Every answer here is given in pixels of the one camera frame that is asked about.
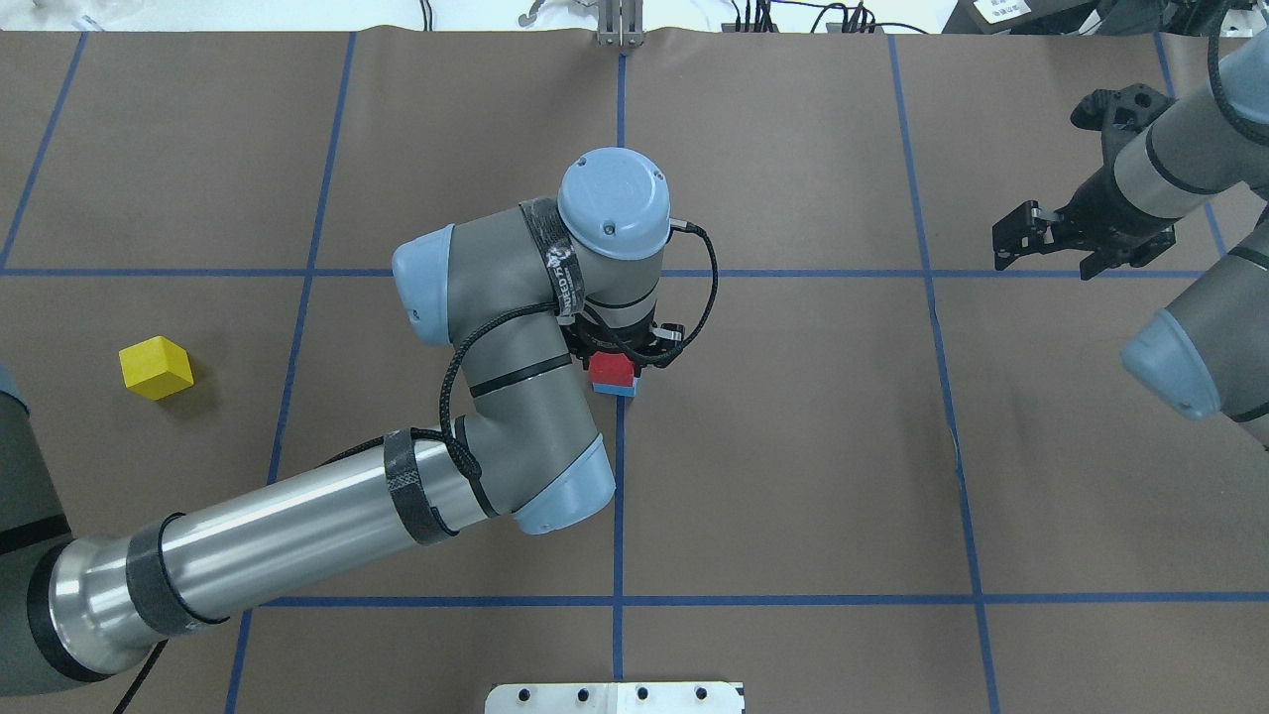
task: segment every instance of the black cable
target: black cable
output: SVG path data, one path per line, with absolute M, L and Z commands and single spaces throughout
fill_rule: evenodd
M 445 436 L 445 449 L 449 451 L 449 459 L 453 460 L 454 467 L 458 468 L 461 473 L 467 479 L 478 478 L 481 474 L 480 463 L 472 457 L 471 450 L 467 445 L 458 441 L 454 436 L 454 426 L 449 421 L 449 397 L 454 389 L 454 380 L 458 379 L 458 369 L 463 365 L 463 356 L 467 355 L 467 350 L 476 344 L 476 340 L 485 336 L 492 331 L 499 325 L 509 322 L 516 317 L 523 317 L 525 315 L 536 315 L 538 312 L 553 312 L 556 309 L 556 302 L 538 302 L 537 304 L 525 304 L 524 307 L 516 307 L 514 309 L 508 309 L 501 315 L 494 317 L 492 320 L 485 322 L 483 325 L 476 327 L 461 344 L 454 347 L 454 355 L 449 360 L 449 368 L 445 370 L 445 379 L 440 383 L 440 431 Z
M 1225 82 L 1221 81 L 1221 28 L 1225 27 L 1225 15 L 1233 6 L 1235 0 L 1225 0 L 1217 9 L 1217 22 L 1212 24 L 1212 34 L 1207 39 L 1207 80 L 1212 85 L 1212 96 L 1221 109 L 1221 115 L 1230 122 L 1233 131 L 1242 138 L 1260 146 L 1269 146 L 1269 134 L 1256 131 L 1251 122 L 1239 115 L 1237 109 L 1230 104 L 1230 98 L 1225 93 Z
M 921 29 L 921 28 L 919 28 L 916 25 L 910 25 L 907 23 L 871 23 L 868 25 L 864 25 L 864 28 L 860 32 L 872 30 L 873 28 L 878 28 L 878 27 L 902 27 L 902 28 L 907 28 L 907 29 L 911 29 L 911 30 L 916 30 L 916 32 L 919 32 L 921 34 L 930 34 L 929 32 L 925 32 L 924 29 Z
M 808 5 L 808 3 L 798 3 L 798 5 Z M 846 13 L 850 11 L 850 8 L 846 8 L 841 3 L 831 3 L 829 5 L 815 5 L 815 6 L 820 8 L 820 14 L 816 15 L 815 16 L 815 22 L 811 23 L 811 34 L 815 34 L 815 30 L 820 29 L 820 20 L 824 19 L 824 14 L 827 13 L 829 10 L 832 10 L 832 9 L 841 10 L 841 25 L 845 27 L 845 24 L 846 24 Z
M 454 355 L 449 360 L 449 367 L 445 369 L 445 379 L 440 383 L 440 403 L 438 407 L 438 412 L 440 413 L 442 431 L 438 432 L 435 430 L 411 429 L 410 438 L 414 441 L 429 440 L 444 444 L 445 451 L 449 453 L 449 460 L 454 463 L 454 468 L 458 469 L 458 473 L 462 474 L 463 478 L 467 479 L 480 478 L 481 476 L 480 462 L 477 462 L 476 457 L 472 455 L 470 449 L 467 449 L 467 445 L 459 441 L 458 438 L 454 435 L 454 427 L 449 419 L 449 405 L 454 391 L 454 380 L 458 379 L 458 370 L 463 365 L 463 356 L 467 355 L 467 350 L 470 350 L 480 337 L 485 336 L 499 325 L 509 322 L 516 317 L 523 317 L 525 315 L 534 315 L 538 312 L 552 312 L 555 311 L 555 308 L 556 308 L 555 302 L 539 302 L 537 304 L 527 304 L 524 307 L 508 309 L 506 312 L 503 312 L 501 315 L 476 327 L 470 335 L 467 335 L 467 337 L 463 339 L 463 341 L 454 347 Z M 359 444 L 341 454 L 338 454 L 327 459 L 325 463 L 322 463 L 322 467 L 327 464 L 334 464 L 335 462 L 343 459 L 348 459 L 349 457 L 357 457 L 358 454 L 369 451 L 371 449 L 382 445 L 383 445 L 383 438 L 382 436 L 374 438 L 369 441 Z
M 706 326 L 706 321 L 709 320 L 709 312 L 713 311 L 714 298 L 718 295 L 718 256 L 714 255 L 713 242 L 709 240 L 709 233 L 707 233 L 703 227 L 695 223 L 687 223 L 681 228 L 671 227 L 671 230 L 679 232 L 690 232 L 693 235 L 699 236 L 702 242 L 706 243 L 706 251 L 709 252 L 709 298 L 706 301 L 706 308 L 700 312 L 700 321 L 697 322 L 697 326 L 692 330 L 692 334 L 689 334 L 687 339 L 684 339 L 683 341 L 680 341 L 678 345 L 675 345 L 673 349 L 670 349 L 664 354 L 642 354 L 637 351 L 633 346 L 631 346 L 629 342 L 622 339 L 621 335 L 618 335 L 617 331 L 613 327 L 610 327 L 608 322 L 604 321 L 604 318 L 599 315 L 598 311 L 595 311 L 594 307 L 588 304 L 585 309 L 586 316 L 590 317 L 593 322 L 599 325 L 599 328 L 603 330 L 604 336 L 608 337 L 608 341 L 617 345 L 617 347 L 621 349 L 622 354 L 624 354 L 631 363 L 634 363 L 636 365 L 640 365 L 642 368 L 670 367 L 670 363 L 674 363 L 676 356 L 679 354 L 683 354 L 683 350 L 687 349 L 688 345 L 692 344 L 694 339 L 697 339 L 698 334 L 700 334 L 700 330 Z
M 146 658 L 146 663 L 141 666 L 141 671 L 137 672 L 136 678 L 132 680 L 132 686 L 128 687 L 128 691 L 123 692 L 123 699 L 121 699 L 118 706 L 114 708 L 114 714 L 123 714 L 128 705 L 132 704 L 132 698 L 137 695 L 137 690 L 141 689 L 141 684 L 150 676 L 150 670 L 155 668 L 155 662 L 159 659 L 159 656 L 162 654 L 165 647 L 168 647 L 168 640 L 155 644 L 155 648 L 150 651 L 150 657 Z

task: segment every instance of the light blue joint cap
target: light blue joint cap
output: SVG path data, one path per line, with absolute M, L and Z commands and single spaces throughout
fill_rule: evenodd
M 638 151 L 586 152 L 565 171 L 558 203 L 569 231 L 600 255 L 642 260 L 670 238 L 670 188 Z
M 16 399 L 18 405 L 22 405 L 22 408 L 25 410 L 28 415 L 30 413 L 30 408 L 27 407 L 27 401 L 23 399 L 22 393 L 18 392 L 18 383 L 14 382 L 9 370 L 4 369 L 4 365 L 0 365 L 0 394 L 8 394 L 9 397 Z
M 419 339 L 449 344 L 449 240 L 454 223 L 416 237 L 392 254 L 392 278 Z
M 551 486 L 515 512 L 515 523 L 529 535 L 567 529 L 608 506 L 615 492 L 617 481 L 604 451 L 604 435 L 599 435 Z
M 1221 82 L 1240 115 L 1269 124 L 1269 30 L 1221 60 Z
M 1221 411 L 1221 393 L 1185 327 L 1167 309 L 1121 351 L 1126 370 L 1181 417 L 1197 422 Z

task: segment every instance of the yellow cube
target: yellow cube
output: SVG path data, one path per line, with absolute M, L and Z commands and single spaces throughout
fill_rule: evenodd
M 165 336 L 121 349 L 119 367 L 123 386 L 152 402 L 194 387 L 189 353 Z

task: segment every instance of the red block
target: red block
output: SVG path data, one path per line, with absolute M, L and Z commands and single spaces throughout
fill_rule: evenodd
M 590 356 L 590 383 L 634 387 L 634 364 L 624 354 L 598 351 Z

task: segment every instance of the label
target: label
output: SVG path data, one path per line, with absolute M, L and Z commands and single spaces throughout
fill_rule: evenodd
M 990 24 L 1020 18 L 1030 11 L 1025 0 L 973 0 L 973 6 Z

